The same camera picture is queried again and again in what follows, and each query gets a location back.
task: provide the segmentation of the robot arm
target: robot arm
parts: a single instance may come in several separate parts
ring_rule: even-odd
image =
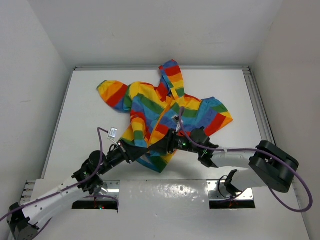
[[[45,198],[44,200],[38,201],[36,199],[29,202],[27,205],[31,205],[30,207],[17,210],[7,219],[14,238],[16,240],[32,240],[52,217],[69,209],[74,202],[99,193],[103,186],[103,181],[99,175],[107,173],[124,161],[132,163],[149,150],[164,154],[173,153],[175,150],[196,153],[198,154],[198,161],[207,168],[226,166],[243,168],[244,170],[231,171],[222,186],[224,189],[221,189],[221,191],[231,196],[236,196],[238,192],[247,188],[264,186],[282,193],[289,191],[294,175],[281,164],[268,159],[268,156],[246,150],[241,152],[232,152],[232,150],[216,152],[213,149],[219,146],[210,143],[210,138],[206,136],[202,128],[194,129],[190,138],[198,145],[210,147],[211,150],[194,145],[187,137],[179,135],[174,129],[170,129],[162,140],[149,148],[132,146],[120,140],[107,155],[102,154],[102,159],[99,150],[92,152],[81,169],[58,187],[40,197],[40,199]],[[257,148],[281,158],[287,164],[290,164],[294,170],[297,170],[299,166],[294,158],[270,142],[261,141]],[[21,208],[21,206],[15,203],[9,210],[14,211],[18,208]]]
[[[124,161],[132,163],[148,152],[147,148],[131,146],[122,140],[116,144],[107,155],[102,154],[102,161],[99,150],[92,152],[81,169],[39,199],[28,202],[26,206],[29,207],[13,204],[9,211],[16,211],[7,218],[7,223],[14,239],[33,240],[52,217],[70,209],[74,202],[82,198],[98,195],[104,186],[99,175],[107,173]]]

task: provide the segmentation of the blue stripe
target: blue stripe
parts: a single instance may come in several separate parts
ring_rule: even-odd
[[[150,151],[150,156],[151,157],[158,157],[158,156],[166,156],[166,154],[160,154],[159,152],[156,152],[156,151]]]
[[[206,114],[196,123],[197,128],[208,127],[217,116],[217,111],[212,108],[207,109]]]
[[[145,160],[143,160],[141,158],[137,159],[136,161],[138,163],[140,163],[142,166],[145,166],[153,171],[160,173],[159,169],[155,165],[153,165],[152,163],[146,162]]]
[[[138,139],[134,140],[134,145],[137,146],[137,147],[141,147],[141,148],[146,148],[147,147],[146,141],[138,140]]]
[[[222,102],[220,102],[220,101],[219,101],[218,99],[216,99],[215,97],[205,98],[205,99],[202,99],[202,101],[208,103],[211,108],[217,107],[217,106],[219,106],[219,105],[222,104]]]
[[[160,124],[167,126],[170,129],[176,129],[177,123],[171,118],[164,115],[160,121]]]
[[[177,65],[178,65],[178,63],[175,60],[170,60],[170,61],[167,61],[165,64],[163,64],[162,67],[167,69],[167,68],[171,68],[171,67],[174,67]]]
[[[133,98],[132,109],[135,110],[136,112],[144,113],[145,117],[147,119],[150,119],[151,121],[157,119],[160,116],[156,112],[154,112],[154,111],[150,110],[149,108],[147,108],[141,102],[141,99],[139,97]]]
[[[130,110],[131,110],[130,107],[125,107],[124,106],[124,101],[125,101],[125,98],[124,97],[121,98],[121,100],[114,106],[114,109],[118,110],[118,111],[120,111],[122,113],[130,112]]]

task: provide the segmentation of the striped garment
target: striped garment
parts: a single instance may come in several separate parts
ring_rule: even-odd
[[[161,140],[169,129],[176,129],[173,117],[179,108],[185,107],[182,117],[188,134],[205,127],[210,136],[228,123],[232,117],[226,107],[214,97],[197,99],[185,94],[184,80],[178,63],[174,60],[159,67],[161,72],[158,87],[145,82],[134,82],[127,86],[119,81],[104,81],[97,90],[102,99],[122,113],[130,113],[131,125],[122,140],[138,147],[148,147]],[[150,151],[136,161],[161,173],[173,154]]]

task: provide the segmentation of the shiny reflective surface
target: shiny reflective surface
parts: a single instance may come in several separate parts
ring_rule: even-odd
[[[52,219],[39,240],[308,239],[302,215],[284,208],[267,187],[253,189],[255,209],[210,209],[207,180],[120,183],[119,213],[67,210]],[[57,184],[37,180],[32,197],[41,196]],[[292,189],[280,196],[292,207],[298,207]]]
[[[120,181],[103,181],[103,186],[100,192],[94,195],[110,196],[119,199],[120,194]],[[111,198],[101,198],[103,201],[114,201]],[[94,201],[94,198],[83,198],[82,201]]]
[[[210,201],[221,201],[224,197],[220,194],[220,192],[227,198],[231,195],[226,191],[224,187],[224,180],[220,181],[220,192],[218,191],[218,182],[219,180],[207,180],[207,189],[208,189],[208,197]],[[251,188],[246,189],[240,196],[234,199],[235,201],[248,201],[254,200],[254,194]]]

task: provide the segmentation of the white table surface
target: white table surface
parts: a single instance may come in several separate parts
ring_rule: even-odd
[[[183,70],[185,92],[200,99],[216,97],[229,110],[234,121],[212,135],[211,142],[222,147],[255,147],[261,140],[242,70]],[[65,179],[99,150],[97,127],[118,128],[120,137],[130,124],[130,115],[109,107],[98,94],[104,80],[130,84],[136,81],[158,85],[157,70],[74,71],[57,128],[44,178]],[[110,144],[104,134],[107,153]],[[198,180],[216,179],[232,168],[206,168],[194,153],[178,151],[160,174],[138,162],[120,166],[102,176],[104,180]]]
[[[234,118],[211,136],[212,143],[235,148],[254,147],[260,142],[241,70],[183,70],[182,74],[187,94],[216,97]],[[157,85],[160,76],[157,70],[73,72],[45,176],[37,180],[32,198],[72,175],[99,149],[97,127],[116,127],[119,137],[127,128],[129,115],[119,118],[121,113],[105,104],[96,90],[104,80]],[[111,143],[106,137],[103,140],[107,151]],[[253,189],[255,209],[210,209],[206,179],[220,178],[231,169],[206,168],[197,155],[181,151],[161,174],[124,162],[102,176],[121,180],[118,214],[115,210],[70,209],[54,217],[37,240],[308,239],[302,215],[280,205],[266,187]],[[280,196],[291,207],[299,207],[292,188]]]

